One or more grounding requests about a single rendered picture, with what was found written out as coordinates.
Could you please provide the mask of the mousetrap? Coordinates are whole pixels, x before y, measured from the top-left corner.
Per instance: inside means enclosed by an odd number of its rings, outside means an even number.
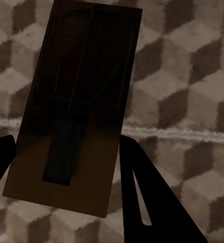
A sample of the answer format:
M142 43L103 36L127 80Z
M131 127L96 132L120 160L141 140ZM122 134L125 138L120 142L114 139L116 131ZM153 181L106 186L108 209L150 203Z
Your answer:
M142 12L54 0L2 196L107 217Z

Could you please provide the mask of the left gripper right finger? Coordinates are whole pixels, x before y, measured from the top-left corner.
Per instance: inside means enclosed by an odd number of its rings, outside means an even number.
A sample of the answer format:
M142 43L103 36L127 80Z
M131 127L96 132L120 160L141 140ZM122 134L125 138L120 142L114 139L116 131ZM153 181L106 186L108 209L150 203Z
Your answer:
M120 136L124 243L208 243L139 143ZM144 225L133 171L152 226Z

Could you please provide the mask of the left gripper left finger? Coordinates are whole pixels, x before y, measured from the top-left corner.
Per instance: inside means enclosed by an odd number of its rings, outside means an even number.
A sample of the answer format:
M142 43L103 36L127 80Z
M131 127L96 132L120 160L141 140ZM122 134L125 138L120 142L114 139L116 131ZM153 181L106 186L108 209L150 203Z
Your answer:
M16 143L12 134L0 137L0 180L16 154Z

